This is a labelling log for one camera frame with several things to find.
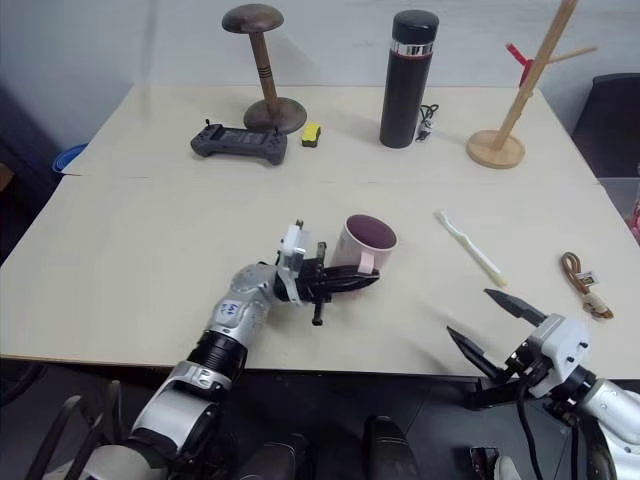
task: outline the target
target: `pink mug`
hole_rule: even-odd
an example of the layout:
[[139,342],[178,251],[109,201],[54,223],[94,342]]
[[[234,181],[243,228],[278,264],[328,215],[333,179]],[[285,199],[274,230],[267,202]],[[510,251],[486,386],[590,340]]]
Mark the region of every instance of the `pink mug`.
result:
[[342,228],[331,265],[358,265],[358,271],[380,270],[398,244],[395,232],[375,217],[351,215]]

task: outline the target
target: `white toothbrush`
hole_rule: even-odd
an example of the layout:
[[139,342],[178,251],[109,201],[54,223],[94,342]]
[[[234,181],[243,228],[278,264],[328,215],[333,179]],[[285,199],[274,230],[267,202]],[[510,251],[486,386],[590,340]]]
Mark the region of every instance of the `white toothbrush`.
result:
[[444,210],[436,210],[434,212],[434,215],[440,221],[442,226],[444,226],[444,228],[446,228],[448,232],[453,235],[456,240],[458,240],[458,243],[460,243],[460,245],[462,245],[467,250],[467,252],[469,252],[471,256],[476,259],[476,262],[478,262],[482,269],[491,277],[493,283],[495,283],[498,287],[504,287],[507,285],[507,281],[502,276],[502,272],[498,269],[498,267],[496,267],[494,263],[489,260],[478,247],[474,245],[467,234],[461,232],[453,226]]

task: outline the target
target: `black bottle cap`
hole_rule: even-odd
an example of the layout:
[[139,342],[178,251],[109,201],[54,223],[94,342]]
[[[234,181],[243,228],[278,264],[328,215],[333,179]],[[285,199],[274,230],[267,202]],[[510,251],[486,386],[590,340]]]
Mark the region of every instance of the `black bottle cap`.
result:
[[405,45],[424,45],[436,38],[438,17],[424,10],[404,10],[393,17],[394,40]]

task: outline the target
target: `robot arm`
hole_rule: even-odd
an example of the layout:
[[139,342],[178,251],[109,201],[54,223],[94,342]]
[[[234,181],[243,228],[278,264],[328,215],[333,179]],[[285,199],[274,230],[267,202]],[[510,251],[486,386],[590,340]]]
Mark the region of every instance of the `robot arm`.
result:
[[[449,334],[463,355],[495,383],[505,387],[517,374],[536,398],[551,397],[548,410],[561,420],[572,415],[587,419],[584,425],[590,440],[590,479],[632,480],[640,478],[640,395],[625,391],[580,365],[589,348],[584,322],[558,314],[545,315],[523,300],[497,290],[485,290],[501,307],[522,317],[536,329],[506,360],[507,368],[489,362],[482,348],[454,329]],[[509,393],[503,390],[512,401]],[[490,406],[479,402],[475,407]],[[590,419],[596,420],[591,425]]]
[[[196,463],[216,434],[222,404],[271,306],[313,303],[313,323],[321,325],[322,305],[333,293],[357,290],[379,278],[375,270],[359,273],[357,266],[325,268],[323,242],[316,257],[305,259],[307,238],[302,222],[291,225],[275,265],[249,265],[234,276],[196,347],[173,368],[122,444],[100,446],[86,461],[76,457],[44,478],[156,480],[176,466]],[[28,479],[44,473],[40,468],[47,462],[36,460],[33,465],[40,467],[32,466]]]

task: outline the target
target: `white table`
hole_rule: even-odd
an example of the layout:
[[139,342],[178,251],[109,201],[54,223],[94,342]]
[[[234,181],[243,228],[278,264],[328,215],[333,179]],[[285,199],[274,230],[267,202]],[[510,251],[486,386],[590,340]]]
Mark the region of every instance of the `white table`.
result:
[[[480,167],[463,148],[473,131],[499,123],[493,109],[506,110],[514,93],[503,89],[429,90],[441,105],[439,130],[401,151],[376,144],[381,89],[291,89],[323,126],[317,149],[298,147],[294,134],[277,168],[191,158],[188,140],[213,110],[196,100],[215,98],[225,112],[216,119],[238,125],[237,98],[250,103],[254,90],[155,89],[144,121],[133,108],[140,92],[129,95],[68,168],[83,176],[63,180],[0,270],[3,355],[172,365],[193,348],[231,276],[273,260],[288,223],[303,218],[313,242],[331,249],[344,218],[364,212],[399,236],[383,278],[336,298],[323,327],[311,325],[311,307],[273,310],[248,366],[476,375],[445,325],[497,358],[532,327],[482,293],[488,277],[433,218],[442,207],[504,271],[509,292],[585,319],[588,367],[640,377],[630,361],[640,249],[541,96],[517,131],[527,157],[509,171]],[[189,111],[196,118],[185,125]],[[614,320],[582,311],[559,269],[565,250],[596,271]]]

